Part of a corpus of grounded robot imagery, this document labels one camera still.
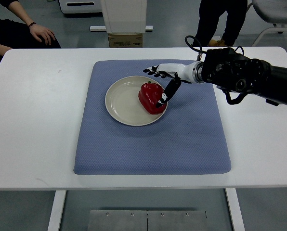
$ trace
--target bracelet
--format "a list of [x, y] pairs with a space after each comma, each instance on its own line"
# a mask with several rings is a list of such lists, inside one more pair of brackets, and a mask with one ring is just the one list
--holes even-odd
[[36, 22], [32, 22], [30, 23], [30, 25], [28, 27], [31, 27], [33, 24], [36, 24]]

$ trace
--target red bell pepper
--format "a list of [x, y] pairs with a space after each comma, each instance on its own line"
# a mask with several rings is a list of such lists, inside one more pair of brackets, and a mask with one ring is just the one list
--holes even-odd
[[157, 108], [156, 104], [164, 92], [162, 86], [157, 83], [144, 83], [138, 93], [138, 98], [148, 113], [156, 115], [162, 113], [166, 109], [167, 103]]

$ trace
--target white chair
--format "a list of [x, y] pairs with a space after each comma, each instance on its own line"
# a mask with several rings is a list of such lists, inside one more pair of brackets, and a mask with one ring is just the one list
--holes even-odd
[[248, 5], [253, 6], [258, 16], [273, 27], [263, 30], [253, 43], [253, 47], [269, 32], [287, 32], [287, 0], [252, 0]]

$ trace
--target person's hand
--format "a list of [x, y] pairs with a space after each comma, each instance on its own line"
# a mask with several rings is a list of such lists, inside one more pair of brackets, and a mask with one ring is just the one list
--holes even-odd
[[45, 40], [46, 45], [51, 45], [52, 39], [56, 40], [54, 33], [44, 26], [33, 24], [29, 27], [29, 29], [30, 33], [37, 41], [42, 42], [42, 40], [39, 38], [42, 37]]

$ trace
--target black sleeve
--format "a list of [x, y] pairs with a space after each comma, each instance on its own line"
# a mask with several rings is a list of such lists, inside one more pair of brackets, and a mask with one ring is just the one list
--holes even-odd
[[4, 7], [8, 8], [9, 5], [14, 1], [18, 1], [18, 0], [0, 0], [0, 4]]

